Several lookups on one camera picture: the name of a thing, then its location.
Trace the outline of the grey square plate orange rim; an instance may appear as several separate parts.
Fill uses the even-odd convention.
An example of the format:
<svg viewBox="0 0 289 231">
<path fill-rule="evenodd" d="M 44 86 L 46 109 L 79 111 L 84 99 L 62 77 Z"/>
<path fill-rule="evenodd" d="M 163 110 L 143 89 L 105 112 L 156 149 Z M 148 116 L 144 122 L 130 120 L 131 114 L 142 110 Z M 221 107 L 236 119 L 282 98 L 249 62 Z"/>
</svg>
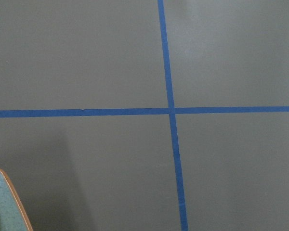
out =
<svg viewBox="0 0 289 231">
<path fill-rule="evenodd" d="M 0 231 L 31 231 L 21 200 L 8 175 L 0 169 Z"/>
</svg>

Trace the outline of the brown paper table cover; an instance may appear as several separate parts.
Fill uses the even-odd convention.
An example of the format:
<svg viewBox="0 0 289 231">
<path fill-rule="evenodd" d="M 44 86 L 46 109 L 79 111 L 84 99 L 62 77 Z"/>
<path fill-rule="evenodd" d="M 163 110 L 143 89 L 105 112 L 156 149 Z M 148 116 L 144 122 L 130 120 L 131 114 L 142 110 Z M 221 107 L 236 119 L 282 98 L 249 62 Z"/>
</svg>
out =
<svg viewBox="0 0 289 231">
<path fill-rule="evenodd" d="M 0 0 L 0 168 L 36 231 L 289 231 L 289 0 Z"/>
</svg>

